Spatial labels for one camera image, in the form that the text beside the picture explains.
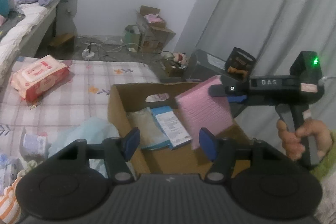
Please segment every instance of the hand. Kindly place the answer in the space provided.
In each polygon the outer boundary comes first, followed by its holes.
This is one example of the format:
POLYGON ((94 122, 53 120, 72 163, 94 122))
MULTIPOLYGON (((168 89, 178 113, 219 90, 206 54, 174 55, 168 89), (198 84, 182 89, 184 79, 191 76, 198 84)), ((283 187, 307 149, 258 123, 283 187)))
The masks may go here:
POLYGON ((293 133, 288 132, 285 122, 279 120, 277 129, 278 135, 282 140, 282 147, 286 150, 288 158, 292 160, 300 159, 305 151, 305 147, 300 143, 302 137, 315 136, 320 159, 326 155, 333 144, 330 130, 322 121, 309 119, 293 133))

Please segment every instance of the pink padded envelope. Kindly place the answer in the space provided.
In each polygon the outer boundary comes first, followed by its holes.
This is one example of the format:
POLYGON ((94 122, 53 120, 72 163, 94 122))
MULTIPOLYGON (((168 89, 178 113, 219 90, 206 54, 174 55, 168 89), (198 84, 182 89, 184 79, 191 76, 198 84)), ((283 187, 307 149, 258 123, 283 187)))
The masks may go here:
POLYGON ((208 94, 208 88, 217 84, 221 84, 219 75, 175 97, 188 127, 188 133, 193 138, 192 149, 200 146, 198 135, 202 127, 217 135, 233 125, 227 98, 211 97, 208 94))

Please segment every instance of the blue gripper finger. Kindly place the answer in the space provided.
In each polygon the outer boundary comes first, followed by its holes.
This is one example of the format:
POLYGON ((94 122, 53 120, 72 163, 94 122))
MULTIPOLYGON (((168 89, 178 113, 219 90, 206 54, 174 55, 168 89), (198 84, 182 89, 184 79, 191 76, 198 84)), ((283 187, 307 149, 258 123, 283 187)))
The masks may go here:
POLYGON ((199 144, 210 161, 214 161, 218 155, 218 140, 206 128, 199 131, 199 144))
POLYGON ((133 128, 122 140, 122 152, 125 161, 129 161, 140 144, 140 130, 133 128))
POLYGON ((227 100, 229 103, 241 103, 247 99, 246 95, 242 96, 228 96, 227 100))

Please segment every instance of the checkered bedsheet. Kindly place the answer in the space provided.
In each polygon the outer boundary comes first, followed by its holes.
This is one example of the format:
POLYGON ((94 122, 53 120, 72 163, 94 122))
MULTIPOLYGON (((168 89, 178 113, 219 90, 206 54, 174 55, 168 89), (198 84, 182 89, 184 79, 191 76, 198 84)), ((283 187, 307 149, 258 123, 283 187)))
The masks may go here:
MULTIPOLYGON (((12 72, 36 61, 19 57, 12 72)), ((27 133, 48 136, 80 125, 89 117, 107 119, 110 87, 113 84, 158 82, 143 63, 69 61, 69 78, 53 87, 42 99, 28 105, 7 82, 0 92, 0 153, 19 157, 23 128, 27 133)))

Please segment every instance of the screw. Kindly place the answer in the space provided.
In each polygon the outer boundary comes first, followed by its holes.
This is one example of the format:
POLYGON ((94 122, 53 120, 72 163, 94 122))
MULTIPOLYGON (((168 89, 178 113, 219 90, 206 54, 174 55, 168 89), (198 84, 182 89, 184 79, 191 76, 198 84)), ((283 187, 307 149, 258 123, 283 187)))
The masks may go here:
POLYGON ((221 181, 224 178, 224 175, 218 172, 211 172, 207 175, 207 177, 212 181, 221 181))
POLYGON ((126 181, 131 178, 131 175, 126 172, 119 172, 119 173, 116 173, 114 177, 118 181, 126 181))

